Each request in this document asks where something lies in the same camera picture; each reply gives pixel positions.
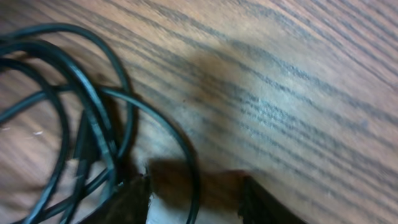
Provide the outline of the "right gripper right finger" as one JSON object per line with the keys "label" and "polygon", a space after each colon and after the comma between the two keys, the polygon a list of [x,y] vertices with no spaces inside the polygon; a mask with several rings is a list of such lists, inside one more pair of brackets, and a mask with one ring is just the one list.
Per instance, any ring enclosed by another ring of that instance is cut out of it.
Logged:
{"label": "right gripper right finger", "polygon": [[307,224],[251,176],[243,179],[238,216],[244,224]]}

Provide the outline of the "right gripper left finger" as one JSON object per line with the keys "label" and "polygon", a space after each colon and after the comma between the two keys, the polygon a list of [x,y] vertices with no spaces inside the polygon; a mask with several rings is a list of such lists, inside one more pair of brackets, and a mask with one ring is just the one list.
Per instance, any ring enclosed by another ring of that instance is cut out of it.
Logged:
{"label": "right gripper left finger", "polygon": [[146,224],[152,189],[148,176],[124,185],[79,224]]}

